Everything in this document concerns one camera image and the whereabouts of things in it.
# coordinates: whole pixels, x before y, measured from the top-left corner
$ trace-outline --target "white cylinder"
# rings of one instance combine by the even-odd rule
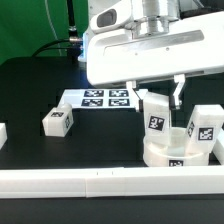
[[[207,166],[208,153],[184,155],[184,128],[172,128],[171,145],[164,146],[144,138],[143,159],[149,167]]]

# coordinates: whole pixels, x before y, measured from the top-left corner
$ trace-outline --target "white robot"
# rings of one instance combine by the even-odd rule
[[[180,108],[185,77],[224,72],[224,12],[181,19],[180,13],[204,7],[198,0],[89,0],[88,3],[90,26],[84,35],[84,48],[87,76],[93,86],[126,85],[132,91],[138,83],[167,79],[178,83],[170,99],[152,93],[144,98],[146,164],[154,164],[149,158],[162,160],[161,155],[157,155],[161,150],[161,154],[165,151],[176,157],[166,158],[155,166],[192,165],[192,161],[196,161],[196,165],[208,164],[208,155],[224,121],[223,109],[219,105],[196,107],[183,131],[171,127],[170,107]],[[132,96],[138,108],[135,91]],[[174,153],[176,147],[172,146],[174,132],[183,137],[178,147],[183,146],[185,152],[179,157]],[[148,149],[151,143],[165,148],[153,145]]]

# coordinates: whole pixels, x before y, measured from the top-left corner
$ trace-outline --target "white foam block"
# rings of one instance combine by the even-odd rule
[[[220,164],[224,165],[224,131],[222,129],[213,148],[213,153],[215,154]]]
[[[42,122],[46,136],[64,137],[74,123],[72,107],[53,108]]]
[[[6,127],[4,123],[0,123],[0,149],[3,147],[7,140]]]
[[[0,198],[223,194],[223,186],[223,166],[0,170]]]
[[[124,177],[116,175],[121,170],[98,169],[95,177],[86,178],[86,197],[124,196]]]
[[[96,171],[83,170],[2,170],[0,198],[85,197],[85,177]]]
[[[121,176],[125,177],[125,196],[140,196],[222,193],[223,174],[217,166],[198,166],[129,168]]]
[[[211,153],[224,122],[220,105],[196,105],[185,134],[185,153]]]
[[[170,144],[169,97],[148,92],[144,98],[144,122],[147,138],[154,143]]]

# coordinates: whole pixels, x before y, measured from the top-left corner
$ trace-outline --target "stacked blocks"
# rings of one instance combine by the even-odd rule
[[[42,122],[46,136],[64,137],[74,123],[72,106],[64,104],[53,108]]]
[[[171,127],[169,98],[147,93],[144,120],[143,159],[148,166],[207,166],[224,122],[224,110],[220,105],[197,105],[187,129]],[[221,137],[216,146],[222,160],[220,163],[224,164],[224,156],[220,156],[224,155],[224,140]]]

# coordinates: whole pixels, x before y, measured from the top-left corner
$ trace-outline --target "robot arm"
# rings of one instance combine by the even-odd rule
[[[90,83],[116,87],[223,72],[224,12],[180,19],[180,9],[198,6],[198,0],[122,0],[93,16]]]

